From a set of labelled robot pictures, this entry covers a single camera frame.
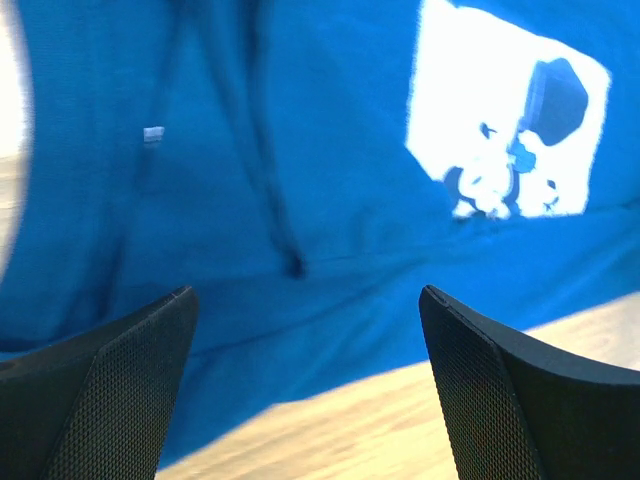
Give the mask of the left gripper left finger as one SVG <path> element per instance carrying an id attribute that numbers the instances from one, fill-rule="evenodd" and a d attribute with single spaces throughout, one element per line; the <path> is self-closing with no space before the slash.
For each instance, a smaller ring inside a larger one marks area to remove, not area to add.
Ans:
<path id="1" fill-rule="evenodd" d="M 154 478 L 197 318 L 182 287 L 2 362 L 2 478 Z"/>

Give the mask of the dark blue t shirt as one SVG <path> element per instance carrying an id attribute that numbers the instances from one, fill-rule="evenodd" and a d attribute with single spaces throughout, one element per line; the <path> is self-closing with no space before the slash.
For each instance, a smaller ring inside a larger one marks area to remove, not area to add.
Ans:
<path id="1" fill-rule="evenodd" d="M 188 285 L 160 463 L 426 358 L 432 284 L 528 328 L 639 287 L 635 1 L 5 1 L 11 359 Z"/>

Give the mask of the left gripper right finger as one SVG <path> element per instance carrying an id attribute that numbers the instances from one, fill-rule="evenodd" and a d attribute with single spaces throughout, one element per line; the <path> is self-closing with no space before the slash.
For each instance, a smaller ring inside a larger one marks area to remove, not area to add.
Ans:
<path id="1" fill-rule="evenodd" d="M 459 478 L 638 478 L 638 371 L 553 347 L 433 286 L 419 310 Z"/>

